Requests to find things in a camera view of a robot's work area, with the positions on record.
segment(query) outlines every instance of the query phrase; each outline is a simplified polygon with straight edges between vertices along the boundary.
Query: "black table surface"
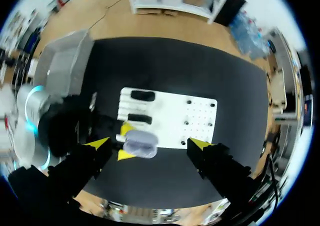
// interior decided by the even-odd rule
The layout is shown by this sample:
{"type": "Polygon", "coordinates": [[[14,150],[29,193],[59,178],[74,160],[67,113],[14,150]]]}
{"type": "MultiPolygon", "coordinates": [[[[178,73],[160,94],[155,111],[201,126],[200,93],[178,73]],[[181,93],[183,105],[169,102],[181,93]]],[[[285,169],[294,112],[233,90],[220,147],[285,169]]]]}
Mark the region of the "black table surface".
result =
{"type": "MultiPolygon", "coordinates": [[[[225,144],[236,161],[254,170],[267,128],[266,82],[263,70],[215,48],[168,38],[122,37],[95,41],[81,94],[96,91],[96,109],[113,119],[124,87],[216,99],[212,142],[225,144]]],[[[106,127],[97,127],[100,138],[110,136],[106,127]]],[[[185,149],[159,148],[152,159],[121,161],[114,153],[84,189],[108,201],[152,209],[222,199],[201,179],[185,149]]]]}

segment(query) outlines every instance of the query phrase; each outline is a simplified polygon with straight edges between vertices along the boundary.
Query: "white shelf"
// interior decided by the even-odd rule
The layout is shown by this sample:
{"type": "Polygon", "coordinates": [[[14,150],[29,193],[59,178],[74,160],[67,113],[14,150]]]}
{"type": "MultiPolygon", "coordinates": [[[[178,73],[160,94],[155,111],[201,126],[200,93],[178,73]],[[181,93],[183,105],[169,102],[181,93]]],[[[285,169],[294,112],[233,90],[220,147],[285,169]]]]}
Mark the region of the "white shelf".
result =
{"type": "Polygon", "coordinates": [[[199,15],[202,17],[205,17],[209,19],[211,17],[211,12],[207,8],[203,7],[197,7],[194,5],[182,3],[180,6],[170,6],[170,5],[164,5],[161,2],[155,3],[155,4],[145,4],[145,3],[139,3],[138,0],[134,2],[134,7],[136,9],[164,9],[164,10],[176,10],[181,12],[186,12],[194,15],[199,15]]]}

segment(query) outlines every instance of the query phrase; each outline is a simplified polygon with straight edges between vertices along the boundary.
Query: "gray container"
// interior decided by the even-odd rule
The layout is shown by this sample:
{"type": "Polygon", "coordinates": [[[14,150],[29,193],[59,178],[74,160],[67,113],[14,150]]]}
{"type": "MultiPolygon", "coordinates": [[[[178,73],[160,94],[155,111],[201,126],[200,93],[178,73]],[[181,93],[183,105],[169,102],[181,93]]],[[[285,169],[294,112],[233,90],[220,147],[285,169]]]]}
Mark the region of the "gray container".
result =
{"type": "Polygon", "coordinates": [[[34,73],[34,86],[43,85],[50,95],[79,95],[93,45],[87,30],[47,44],[34,73]]]}

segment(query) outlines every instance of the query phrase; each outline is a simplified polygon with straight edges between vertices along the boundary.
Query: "water bottle pack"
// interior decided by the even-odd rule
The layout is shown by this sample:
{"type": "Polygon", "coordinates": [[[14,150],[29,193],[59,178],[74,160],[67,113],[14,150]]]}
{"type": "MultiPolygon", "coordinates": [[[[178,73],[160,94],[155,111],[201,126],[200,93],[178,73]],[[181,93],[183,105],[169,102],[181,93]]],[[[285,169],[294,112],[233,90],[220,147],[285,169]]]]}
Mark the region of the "water bottle pack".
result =
{"type": "Polygon", "coordinates": [[[240,52],[249,54],[252,60],[269,55],[268,42],[262,37],[261,29],[245,11],[238,13],[229,25],[240,52]]]}

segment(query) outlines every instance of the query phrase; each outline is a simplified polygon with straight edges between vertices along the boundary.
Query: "gray object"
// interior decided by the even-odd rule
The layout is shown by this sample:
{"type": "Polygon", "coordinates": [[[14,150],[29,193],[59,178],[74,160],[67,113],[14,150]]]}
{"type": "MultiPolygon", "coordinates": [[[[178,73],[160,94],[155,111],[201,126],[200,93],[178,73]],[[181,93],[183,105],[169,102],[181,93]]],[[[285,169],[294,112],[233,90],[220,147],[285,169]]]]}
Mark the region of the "gray object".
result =
{"type": "Polygon", "coordinates": [[[18,91],[16,106],[19,117],[38,126],[41,116],[46,113],[52,103],[63,103],[62,98],[50,96],[43,87],[24,84],[18,91]]]}
{"type": "Polygon", "coordinates": [[[72,32],[45,46],[34,73],[34,85],[50,95],[79,95],[94,45],[87,30],[72,32]]]}
{"type": "Polygon", "coordinates": [[[59,158],[50,154],[47,145],[41,145],[32,130],[28,130],[23,118],[18,119],[14,133],[14,152],[21,166],[34,165],[42,170],[57,165],[59,158]]]}
{"type": "Polygon", "coordinates": [[[125,134],[123,150],[140,158],[151,159],[156,156],[158,138],[152,133],[130,130],[125,134]]]}

